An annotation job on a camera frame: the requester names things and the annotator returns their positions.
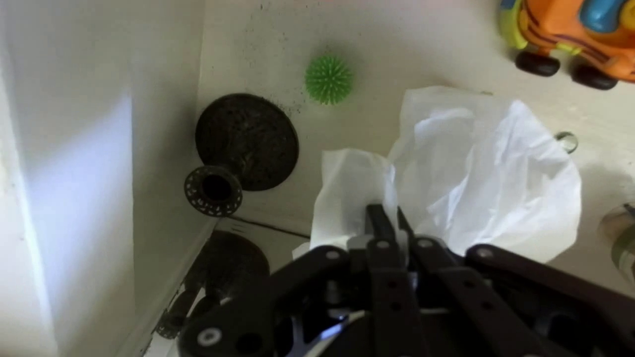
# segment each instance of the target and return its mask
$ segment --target white plastic bag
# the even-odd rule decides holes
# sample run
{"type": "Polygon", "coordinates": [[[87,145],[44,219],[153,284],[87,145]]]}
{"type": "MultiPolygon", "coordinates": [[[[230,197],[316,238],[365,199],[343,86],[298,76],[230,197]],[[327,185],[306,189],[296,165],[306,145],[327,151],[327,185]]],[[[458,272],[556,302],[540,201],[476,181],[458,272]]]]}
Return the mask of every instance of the white plastic bag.
{"type": "Polygon", "coordinates": [[[363,234],[359,221],[371,201],[389,213],[399,205],[417,234],[435,236],[460,256],[486,242],[548,262],[577,236],[579,173],[520,102],[415,90],[405,96],[389,161],[369,161],[359,151],[325,157],[339,161],[325,159],[312,246],[363,234]]]}

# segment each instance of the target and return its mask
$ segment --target black wheel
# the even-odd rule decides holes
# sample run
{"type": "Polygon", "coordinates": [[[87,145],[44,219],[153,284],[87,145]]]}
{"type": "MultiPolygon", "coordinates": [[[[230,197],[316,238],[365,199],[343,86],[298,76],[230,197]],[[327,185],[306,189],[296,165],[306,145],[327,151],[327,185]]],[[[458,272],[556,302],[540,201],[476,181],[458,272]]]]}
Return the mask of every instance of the black wheel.
{"type": "Polygon", "coordinates": [[[522,72],[530,72],[534,76],[552,78],[560,70],[560,62],[550,56],[540,56],[534,52],[520,52],[516,56],[516,68],[522,72]]]}
{"type": "Polygon", "coordinates": [[[613,90],[617,86],[615,78],[599,72],[597,68],[585,62],[579,62],[572,68],[572,78],[581,86],[595,88],[601,92],[613,90]]]}

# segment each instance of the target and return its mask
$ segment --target toy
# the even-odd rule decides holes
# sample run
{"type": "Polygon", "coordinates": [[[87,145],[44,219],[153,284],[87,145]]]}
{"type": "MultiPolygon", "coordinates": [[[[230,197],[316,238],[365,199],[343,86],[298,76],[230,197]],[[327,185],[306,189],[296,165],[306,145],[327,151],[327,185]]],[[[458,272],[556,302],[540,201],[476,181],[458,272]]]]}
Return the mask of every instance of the toy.
{"type": "Polygon", "coordinates": [[[635,84],[635,0],[502,0],[500,28],[514,50],[516,66],[536,76],[554,76],[554,50],[576,58],[577,84],[611,90],[635,84]]]}
{"type": "Polygon", "coordinates": [[[320,56],[308,66],[304,84],[318,104],[333,106],[351,94],[353,74],[341,58],[320,56]]]}

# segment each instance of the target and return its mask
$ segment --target green ball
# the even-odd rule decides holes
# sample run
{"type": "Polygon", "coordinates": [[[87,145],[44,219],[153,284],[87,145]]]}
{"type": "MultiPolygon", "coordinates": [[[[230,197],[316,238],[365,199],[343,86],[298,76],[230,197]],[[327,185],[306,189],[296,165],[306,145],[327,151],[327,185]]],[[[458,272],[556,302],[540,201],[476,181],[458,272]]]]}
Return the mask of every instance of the green ball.
{"type": "Polygon", "coordinates": [[[333,106],[351,94],[353,74],[343,60],[320,56],[306,70],[304,84],[318,104],[333,106]]]}

